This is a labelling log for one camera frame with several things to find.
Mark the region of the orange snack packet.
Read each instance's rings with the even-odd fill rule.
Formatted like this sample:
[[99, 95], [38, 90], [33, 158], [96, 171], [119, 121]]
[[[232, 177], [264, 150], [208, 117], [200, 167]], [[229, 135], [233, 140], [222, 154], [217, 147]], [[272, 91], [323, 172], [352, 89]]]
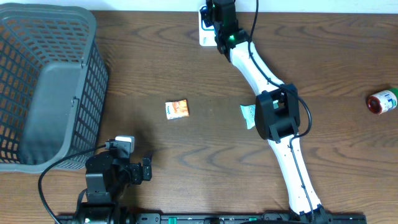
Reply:
[[169, 101], [165, 103], [167, 119], [177, 119], [189, 116], [187, 100]]

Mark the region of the pale green wipes packet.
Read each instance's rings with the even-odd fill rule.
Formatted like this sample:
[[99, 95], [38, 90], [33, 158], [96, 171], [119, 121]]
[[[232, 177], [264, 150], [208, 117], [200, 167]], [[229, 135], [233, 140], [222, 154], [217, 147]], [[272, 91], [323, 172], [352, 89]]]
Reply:
[[247, 129], [252, 129], [255, 127], [255, 105], [241, 105], [241, 112], [244, 119], [246, 120]]

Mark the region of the green lid white jar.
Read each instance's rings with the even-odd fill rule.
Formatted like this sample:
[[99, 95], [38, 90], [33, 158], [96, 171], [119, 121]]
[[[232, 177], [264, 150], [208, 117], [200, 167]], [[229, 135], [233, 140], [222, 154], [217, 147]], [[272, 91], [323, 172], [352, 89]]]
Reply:
[[374, 114], [383, 114], [397, 107], [397, 89], [390, 88], [367, 98], [368, 109]]

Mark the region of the blue Oreo cookie pack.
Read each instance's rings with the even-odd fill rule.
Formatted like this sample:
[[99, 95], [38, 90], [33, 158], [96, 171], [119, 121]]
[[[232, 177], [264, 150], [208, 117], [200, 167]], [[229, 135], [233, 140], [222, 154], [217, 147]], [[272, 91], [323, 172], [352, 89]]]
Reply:
[[214, 30], [213, 22], [211, 20], [211, 9], [209, 9], [207, 6], [202, 6], [199, 10], [199, 13], [201, 16], [200, 27], [203, 30]]

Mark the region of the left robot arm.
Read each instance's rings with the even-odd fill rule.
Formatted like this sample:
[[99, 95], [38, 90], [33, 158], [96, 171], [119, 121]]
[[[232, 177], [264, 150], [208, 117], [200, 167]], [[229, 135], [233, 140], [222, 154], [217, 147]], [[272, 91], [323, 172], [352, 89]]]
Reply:
[[86, 162], [86, 202], [76, 207], [71, 223], [135, 223], [134, 215], [119, 204], [126, 187], [152, 178], [152, 156], [132, 163], [130, 155], [104, 151]]

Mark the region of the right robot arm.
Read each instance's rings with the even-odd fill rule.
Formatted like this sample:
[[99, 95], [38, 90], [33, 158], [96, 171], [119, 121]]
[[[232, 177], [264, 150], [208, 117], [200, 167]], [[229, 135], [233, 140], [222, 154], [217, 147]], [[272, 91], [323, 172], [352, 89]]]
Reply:
[[[243, 74], [256, 96], [255, 127], [278, 160], [292, 217], [301, 223], [327, 222], [300, 148], [300, 138], [310, 132], [312, 125], [307, 104], [295, 85], [277, 78], [260, 57], [252, 39], [254, 32], [239, 26], [234, 0], [207, 0], [200, 15], [204, 25], [214, 29], [218, 51]], [[301, 106], [308, 118], [303, 134], [299, 132]]]

